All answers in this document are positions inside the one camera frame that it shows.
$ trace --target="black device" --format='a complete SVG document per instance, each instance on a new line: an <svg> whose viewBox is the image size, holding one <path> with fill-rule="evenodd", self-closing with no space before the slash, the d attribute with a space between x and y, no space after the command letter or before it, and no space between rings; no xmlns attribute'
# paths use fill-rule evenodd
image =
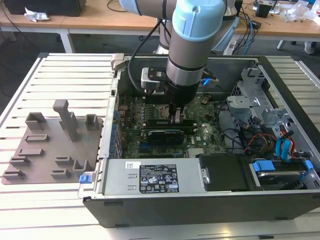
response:
<svg viewBox="0 0 320 240"><path fill-rule="evenodd" d="M259 29L262 25L262 23L258 21L251 21L251 23L252 23L253 29Z"/></svg>
<svg viewBox="0 0 320 240"><path fill-rule="evenodd" d="M243 2L244 2L243 0L235 0L235 2L234 2L234 7L236 9L236 16L237 17L239 16Z"/></svg>
<svg viewBox="0 0 320 240"><path fill-rule="evenodd" d="M11 14L19 15L26 12L25 8L48 15L80 16L86 0L4 0Z"/></svg>
<svg viewBox="0 0 320 240"><path fill-rule="evenodd" d="M259 1L258 6L256 7L255 16L266 19L272 7L272 2Z"/></svg>

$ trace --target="gray carpet floor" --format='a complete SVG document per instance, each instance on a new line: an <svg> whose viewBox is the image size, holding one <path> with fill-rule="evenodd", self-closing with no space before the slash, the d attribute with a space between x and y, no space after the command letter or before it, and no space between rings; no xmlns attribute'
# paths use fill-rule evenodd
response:
<svg viewBox="0 0 320 240"><path fill-rule="evenodd" d="M54 33L28 33L27 38L17 33L16 42L7 40L0 46L0 113L3 112L11 96L28 73L40 52L64 53L62 42L57 40ZM85 35L73 34L72 41L77 53L133 53L140 44L138 36L121 35ZM140 53L150 54L156 50L159 38L151 37L140 50ZM292 56L295 60L302 60L316 76L320 75L320 44L315 55L304 52L304 43L290 42L283 50L277 50L278 41L255 40L247 55L264 56Z"/></svg>

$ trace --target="power supply label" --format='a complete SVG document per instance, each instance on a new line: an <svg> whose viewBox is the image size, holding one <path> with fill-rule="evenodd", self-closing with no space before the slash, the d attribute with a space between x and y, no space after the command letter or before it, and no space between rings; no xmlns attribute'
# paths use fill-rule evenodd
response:
<svg viewBox="0 0 320 240"><path fill-rule="evenodd" d="M142 194L178 193L177 166L140 165L139 190Z"/></svg>

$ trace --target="red wire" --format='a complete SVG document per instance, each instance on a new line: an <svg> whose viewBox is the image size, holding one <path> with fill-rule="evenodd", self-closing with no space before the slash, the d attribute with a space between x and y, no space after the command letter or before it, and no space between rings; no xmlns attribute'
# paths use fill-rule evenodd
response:
<svg viewBox="0 0 320 240"><path fill-rule="evenodd" d="M285 131L281 131L282 136L286 134ZM296 143L295 141L292 139L292 137L288 137L288 139L292 142L292 146L291 146L291 157L294 159L295 156L295 150L296 150Z"/></svg>
<svg viewBox="0 0 320 240"><path fill-rule="evenodd" d="M270 134L267 134L267 133L264 133L264 134L258 133L258 134L256 134L256 135L254 135L253 138L249 141L248 146L253 142L253 140L254 140L256 137L258 137L258 136L263 136L263 135L270 136L270 137L272 137L272 138L276 141L276 138L275 138L274 136L270 135Z"/></svg>

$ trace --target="white label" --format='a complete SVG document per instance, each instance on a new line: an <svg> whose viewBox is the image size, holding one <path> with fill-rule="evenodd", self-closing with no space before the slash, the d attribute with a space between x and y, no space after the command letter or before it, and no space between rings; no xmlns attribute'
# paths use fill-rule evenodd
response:
<svg viewBox="0 0 320 240"><path fill-rule="evenodd" d="M170 184L170 185L167 185L169 189L176 189L178 188L178 185L177 184Z"/></svg>
<svg viewBox="0 0 320 240"><path fill-rule="evenodd" d="M139 169L141 165L140 161L126 161L125 168L126 169Z"/></svg>

